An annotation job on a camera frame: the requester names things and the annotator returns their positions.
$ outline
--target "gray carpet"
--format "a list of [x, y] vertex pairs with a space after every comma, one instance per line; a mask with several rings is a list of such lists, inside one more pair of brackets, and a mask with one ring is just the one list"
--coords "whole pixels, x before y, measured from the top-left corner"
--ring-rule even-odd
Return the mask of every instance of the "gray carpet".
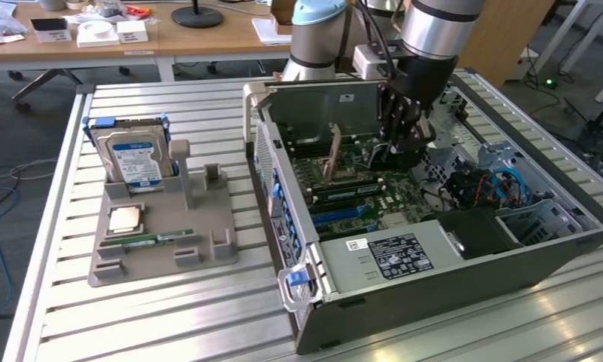
[[[543, 28], [533, 41], [533, 47], [543, 51], [548, 44], [559, 24]], [[578, 37], [573, 33], [565, 40], [556, 58], [560, 59]], [[265, 62], [267, 69], [281, 71], [283, 61]], [[557, 68], [556, 60], [549, 62], [547, 69], [540, 75], [547, 78]], [[144, 81], [159, 81], [159, 71], [154, 66], [134, 66], [132, 75], [126, 77], [116, 67], [86, 69], [76, 71], [76, 75], [86, 83], [116, 84], [138, 83]], [[205, 64], [195, 67], [183, 66], [183, 73], [179, 80], [199, 78], [235, 78], [259, 76], [256, 62], [220, 63], [219, 74], [209, 75]], [[34, 79], [40, 72], [24, 72], [27, 80]], [[576, 106], [588, 114], [598, 112], [602, 105], [593, 101], [594, 96], [603, 87], [603, 45], [594, 44], [589, 49], [585, 58], [577, 64], [573, 72], [576, 84], [561, 82], [555, 93], [559, 97], [568, 97]], [[64, 128], [72, 109], [75, 85], [71, 81], [59, 77], [27, 97], [26, 101], [32, 105], [31, 114], [20, 114], [12, 107], [11, 96], [24, 85], [24, 82], [12, 81], [6, 72], [0, 72], [0, 165], [16, 165], [34, 161], [35, 159], [52, 158], [58, 155]], [[517, 105], [529, 112], [549, 104], [555, 99], [528, 88], [523, 83], [508, 83], [503, 87], [505, 94], [515, 100]], [[556, 132], [569, 135], [572, 129], [581, 126], [577, 117], [569, 116], [564, 111], [565, 105], [551, 107], [536, 114], [537, 118]], [[31, 170], [31, 174], [43, 173], [51, 170], [52, 165], [44, 165]], [[15, 313], [19, 300], [19, 293], [27, 273], [27, 266], [31, 257], [31, 250], [39, 228], [39, 221], [43, 215], [47, 193], [51, 179], [23, 181], [19, 186], [20, 200], [15, 209], [0, 219], [0, 246], [3, 247], [10, 273], [14, 283], [14, 299], [6, 310], [2, 312], [6, 319], [0, 320], [0, 358], [7, 343], [11, 328], [10, 314]], [[3, 180], [0, 185], [8, 186], [12, 180]], [[6, 281], [0, 272], [0, 303], [7, 295]]]

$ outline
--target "black lamp base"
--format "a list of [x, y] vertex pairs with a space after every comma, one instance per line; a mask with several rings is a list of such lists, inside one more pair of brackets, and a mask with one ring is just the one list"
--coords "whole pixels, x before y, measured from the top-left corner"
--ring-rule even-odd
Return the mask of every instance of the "black lamp base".
[[224, 15], [215, 9], [199, 7], [199, 14], [195, 8], [188, 6], [172, 12], [172, 20], [188, 28], [212, 28], [224, 21]]

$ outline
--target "blue cable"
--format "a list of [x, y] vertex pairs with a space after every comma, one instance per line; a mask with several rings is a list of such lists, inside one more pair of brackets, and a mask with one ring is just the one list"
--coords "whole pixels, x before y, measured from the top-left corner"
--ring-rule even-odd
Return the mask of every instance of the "blue cable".
[[7, 264], [4, 263], [3, 251], [0, 250], [0, 266], [3, 267], [4, 277], [7, 279], [7, 299], [4, 303], [0, 305], [0, 312], [3, 312], [4, 308], [10, 305], [11, 297], [12, 297], [12, 288], [11, 288], [11, 278], [10, 272], [7, 271]]
[[6, 214], [14, 209], [14, 207], [19, 203], [19, 192], [15, 189], [12, 189], [11, 187], [0, 187], [0, 190], [6, 190], [6, 191], [14, 193], [14, 201], [11, 202], [10, 207], [0, 213], [0, 218], [2, 218], [3, 216], [6, 216]]
[[501, 172], [509, 173], [512, 176], [515, 176], [516, 180], [520, 182], [521, 189], [525, 191], [525, 204], [529, 204], [531, 203], [531, 192], [528, 191], [528, 187], [525, 186], [524, 178], [521, 177], [519, 171], [509, 167], [497, 168], [495, 170], [495, 174], [492, 175], [492, 183], [495, 183], [495, 186], [497, 186], [496, 192], [499, 193], [499, 196], [501, 198], [509, 198], [508, 195], [505, 195], [505, 192], [499, 187], [499, 177], [496, 176], [496, 174], [501, 173]]

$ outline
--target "aluminum workbench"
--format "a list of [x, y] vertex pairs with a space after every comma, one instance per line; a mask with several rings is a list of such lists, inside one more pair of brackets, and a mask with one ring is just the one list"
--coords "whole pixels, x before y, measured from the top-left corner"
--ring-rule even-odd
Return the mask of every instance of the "aluminum workbench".
[[[603, 206], [603, 179], [480, 76], [459, 75]], [[528, 290], [295, 354], [243, 150], [241, 88], [265, 79], [106, 85], [76, 96], [4, 361], [603, 360], [603, 247]], [[228, 171], [240, 261], [92, 288], [106, 170], [80, 119], [160, 112], [191, 141], [191, 170], [219, 162]], [[481, 114], [469, 123], [489, 142], [503, 139], [483, 133]]]

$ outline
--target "chair wheel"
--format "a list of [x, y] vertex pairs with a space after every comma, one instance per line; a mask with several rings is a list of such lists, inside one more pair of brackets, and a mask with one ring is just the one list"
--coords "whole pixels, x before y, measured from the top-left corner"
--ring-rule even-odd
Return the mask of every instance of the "chair wheel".
[[22, 81], [24, 79], [22, 72], [10, 71], [10, 78], [15, 81]]
[[30, 103], [16, 103], [15, 107], [19, 110], [20, 113], [30, 113], [30, 111], [31, 111], [31, 104]]

